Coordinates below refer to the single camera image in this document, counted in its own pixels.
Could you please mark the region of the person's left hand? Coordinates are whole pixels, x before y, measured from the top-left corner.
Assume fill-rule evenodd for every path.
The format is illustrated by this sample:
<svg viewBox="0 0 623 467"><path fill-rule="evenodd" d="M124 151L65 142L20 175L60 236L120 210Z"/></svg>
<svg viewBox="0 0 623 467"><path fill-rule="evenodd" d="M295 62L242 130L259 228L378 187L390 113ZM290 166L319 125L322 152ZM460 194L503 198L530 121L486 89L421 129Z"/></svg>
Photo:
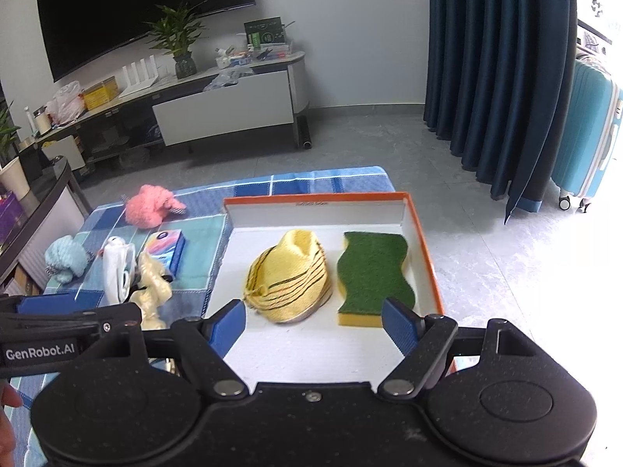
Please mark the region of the person's left hand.
<svg viewBox="0 0 623 467"><path fill-rule="evenodd" d="M1 381L1 427L0 427L0 462L2 467L14 465L16 448L15 432L5 408L20 408L23 405L19 392L5 379Z"/></svg>

